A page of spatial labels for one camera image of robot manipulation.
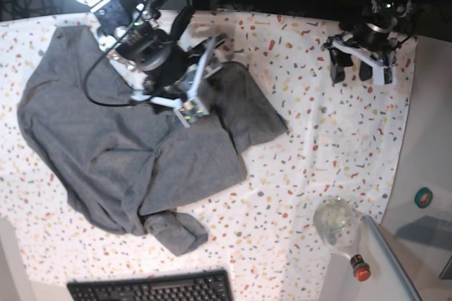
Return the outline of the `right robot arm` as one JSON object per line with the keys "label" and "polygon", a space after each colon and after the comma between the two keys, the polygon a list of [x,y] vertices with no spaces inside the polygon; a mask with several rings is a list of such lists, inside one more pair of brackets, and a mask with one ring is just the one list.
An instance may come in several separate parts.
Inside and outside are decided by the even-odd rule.
{"label": "right robot arm", "polygon": [[165,0],[76,0],[89,7],[100,26],[97,40],[106,52],[146,74],[145,89],[165,90],[186,76],[199,60],[197,49],[185,51],[179,40],[195,10],[186,5],[166,33],[156,26]]}

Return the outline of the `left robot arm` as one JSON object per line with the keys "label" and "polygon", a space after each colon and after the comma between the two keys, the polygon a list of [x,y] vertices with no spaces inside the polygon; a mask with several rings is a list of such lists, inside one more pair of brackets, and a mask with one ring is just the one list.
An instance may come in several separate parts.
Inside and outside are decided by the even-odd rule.
{"label": "left robot arm", "polygon": [[331,59],[334,84],[345,80],[345,70],[360,61],[359,78],[374,85],[396,82],[396,52],[402,42],[391,37],[393,29],[409,13],[411,0],[368,0],[361,18],[342,20],[340,33],[329,36],[322,45]]}

